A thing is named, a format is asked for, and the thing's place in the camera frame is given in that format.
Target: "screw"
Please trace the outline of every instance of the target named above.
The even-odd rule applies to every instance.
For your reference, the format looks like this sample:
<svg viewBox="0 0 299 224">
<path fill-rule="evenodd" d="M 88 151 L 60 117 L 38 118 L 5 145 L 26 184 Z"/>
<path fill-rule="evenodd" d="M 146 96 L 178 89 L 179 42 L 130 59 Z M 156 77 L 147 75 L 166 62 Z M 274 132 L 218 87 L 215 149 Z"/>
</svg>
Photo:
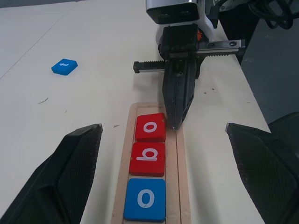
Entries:
<svg viewBox="0 0 299 224">
<path fill-rule="evenodd" d="M 208 46 L 208 48 L 212 48 L 212 47 L 215 46 L 215 44 L 214 43 L 209 43 L 207 46 Z"/>
<path fill-rule="evenodd" d="M 229 43 L 229 45 L 233 47 L 233 46 L 237 45 L 237 43 L 236 43 L 236 41 L 232 41 Z"/>
</svg>

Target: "wooden tray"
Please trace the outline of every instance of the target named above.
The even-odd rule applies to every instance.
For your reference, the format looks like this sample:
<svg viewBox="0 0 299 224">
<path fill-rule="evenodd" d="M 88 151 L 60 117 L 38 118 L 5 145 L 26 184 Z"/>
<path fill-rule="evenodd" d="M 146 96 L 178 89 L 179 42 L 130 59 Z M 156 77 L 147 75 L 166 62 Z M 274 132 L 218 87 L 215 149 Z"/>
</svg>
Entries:
<svg viewBox="0 0 299 224">
<path fill-rule="evenodd" d="M 135 141 L 136 119 L 139 115 L 153 113 L 166 114 L 164 105 L 159 105 L 158 103 L 137 103 L 133 104 L 130 108 L 111 224 L 153 224 L 149 222 L 127 221 L 123 218 L 128 180 L 130 178 L 145 178 L 132 176 L 129 173 L 131 151 Z M 178 131 L 167 127 L 165 141 L 165 175 L 163 177 L 152 178 L 164 179 L 166 183 L 166 220 L 163 223 L 190 224 L 189 189 L 182 127 Z"/>
</svg>

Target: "small debris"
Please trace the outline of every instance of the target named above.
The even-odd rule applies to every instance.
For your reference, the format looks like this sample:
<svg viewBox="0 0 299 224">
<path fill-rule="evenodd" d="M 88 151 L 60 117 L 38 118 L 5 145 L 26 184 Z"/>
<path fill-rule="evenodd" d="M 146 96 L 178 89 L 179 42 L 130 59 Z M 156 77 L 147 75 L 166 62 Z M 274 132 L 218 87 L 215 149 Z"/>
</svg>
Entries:
<svg viewBox="0 0 299 224">
<path fill-rule="evenodd" d="M 42 104 L 43 102 L 47 101 L 47 99 L 49 99 L 49 97 L 47 97 L 44 101 L 38 103 L 38 104 Z"/>
</svg>

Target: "blue letter tile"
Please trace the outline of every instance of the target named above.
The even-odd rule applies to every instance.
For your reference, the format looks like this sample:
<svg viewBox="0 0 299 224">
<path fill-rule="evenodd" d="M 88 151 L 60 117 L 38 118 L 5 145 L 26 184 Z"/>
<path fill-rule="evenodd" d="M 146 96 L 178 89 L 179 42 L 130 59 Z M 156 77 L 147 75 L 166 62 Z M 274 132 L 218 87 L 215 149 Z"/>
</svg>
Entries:
<svg viewBox="0 0 299 224">
<path fill-rule="evenodd" d="M 130 179 L 124 217 L 133 221 L 163 222 L 165 203 L 164 180 Z"/>
<path fill-rule="evenodd" d="M 54 73 L 67 76 L 77 67 L 77 62 L 69 59 L 62 59 L 52 67 Z"/>
</svg>

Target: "red letter tile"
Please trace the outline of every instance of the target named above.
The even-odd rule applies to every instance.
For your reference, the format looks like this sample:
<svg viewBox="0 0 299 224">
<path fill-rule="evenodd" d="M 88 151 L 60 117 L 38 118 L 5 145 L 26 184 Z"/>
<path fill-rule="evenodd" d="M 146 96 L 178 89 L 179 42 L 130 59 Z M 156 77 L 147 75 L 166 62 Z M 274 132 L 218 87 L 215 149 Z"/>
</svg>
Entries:
<svg viewBox="0 0 299 224">
<path fill-rule="evenodd" d="M 165 115 L 155 113 L 137 117 L 135 139 L 137 141 L 165 141 Z"/>
<path fill-rule="evenodd" d="M 132 148 L 130 174 L 136 176 L 164 176 L 165 144 L 135 142 Z"/>
</svg>

